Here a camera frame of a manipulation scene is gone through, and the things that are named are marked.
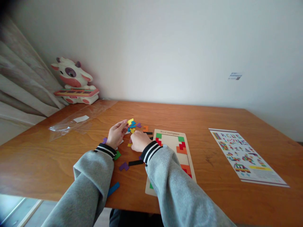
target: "floor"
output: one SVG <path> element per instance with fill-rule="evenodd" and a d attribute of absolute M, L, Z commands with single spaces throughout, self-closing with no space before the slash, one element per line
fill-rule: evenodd
<path fill-rule="evenodd" d="M 9 215 L 9 213 L 17 206 L 22 197 L 0 195 L 0 223 Z M 25 198 L 22 203 L 14 210 L 14 212 L 5 220 L 0 227 L 17 227 L 24 217 L 30 212 L 32 207 L 37 203 L 38 199 Z M 57 202 L 43 201 L 35 213 L 31 216 L 25 227 L 40 227 L 51 211 L 56 206 Z M 107 227 L 110 223 L 111 208 L 104 208 L 99 218 L 95 223 L 95 227 Z"/>

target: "dark pants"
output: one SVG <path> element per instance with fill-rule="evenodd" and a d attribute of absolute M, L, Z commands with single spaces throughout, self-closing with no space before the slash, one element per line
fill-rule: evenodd
<path fill-rule="evenodd" d="M 153 214 L 150 216 L 148 213 L 112 209 L 110 212 L 110 227 L 124 226 L 162 227 L 163 222 L 160 214 Z"/>

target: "cartoon cow figure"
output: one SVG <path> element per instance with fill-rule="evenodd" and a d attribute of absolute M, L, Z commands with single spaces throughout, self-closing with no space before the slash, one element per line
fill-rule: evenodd
<path fill-rule="evenodd" d="M 64 86 L 66 89 L 86 89 L 96 90 L 96 87 L 87 83 L 93 81 L 90 74 L 84 72 L 81 69 L 81 63 L 77 61 L 74 63 L 72 60 L 61 57 L 56 58 L 58 63 L 51 64 L 51 67 L 60 72 L 60 79 L 66 83 Z M 74 97 L 74 96 L 63 96 L 63 98 L 69 103 L 86 103 L 92 104 L 98 99 L 99 91 L 92 97 Z"/>

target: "beige curtain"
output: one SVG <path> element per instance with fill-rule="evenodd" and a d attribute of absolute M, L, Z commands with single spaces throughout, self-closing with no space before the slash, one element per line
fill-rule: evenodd
<path fill-rule="evenodd" d="M 67 103 L 53 94 L 61 88 L 20 30 L 6 18 L 0 26 L 2 131 L 17 128 L 20 133 L 62 109 Z M 11 134 L 0 135 L 0 144 L 8 140 L 3 136 L 16 136 Z"/>

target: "sweatshirt sleeve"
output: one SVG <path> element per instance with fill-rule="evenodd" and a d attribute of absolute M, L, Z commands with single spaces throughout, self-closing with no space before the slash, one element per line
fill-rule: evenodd
<path fill-rule="evenodd" d="M 106 144 L 86 152 L 74 165 L 75 181 L 42 226 L 93 226 L 106 203 L 115 155 Z"/>
<path fill-rule="evenodd" d="M 164 226 L 236 226 L 181 169 L 175 152 L 151 142 L 143 151 Z"/>

